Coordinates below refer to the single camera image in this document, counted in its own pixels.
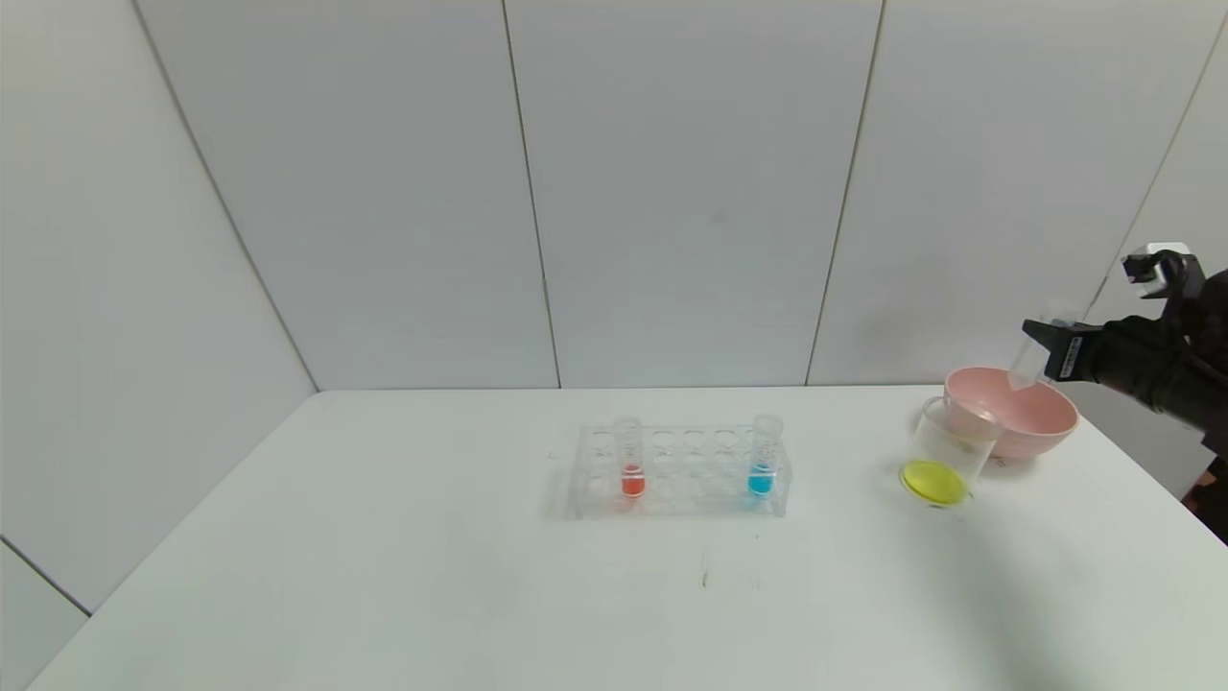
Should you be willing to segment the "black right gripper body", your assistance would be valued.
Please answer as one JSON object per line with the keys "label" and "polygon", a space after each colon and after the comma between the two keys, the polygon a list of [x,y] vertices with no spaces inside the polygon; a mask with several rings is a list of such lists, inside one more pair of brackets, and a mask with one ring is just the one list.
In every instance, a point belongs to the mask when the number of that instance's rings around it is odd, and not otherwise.
{"label": "black right gripper body", "polygon": [[1162,412],[1154,384],[1164,350],[1160,322],[1127,315],[1092,326],[1054,326],[1045,376],[1056,382],[1094,382],[1152,412]]}

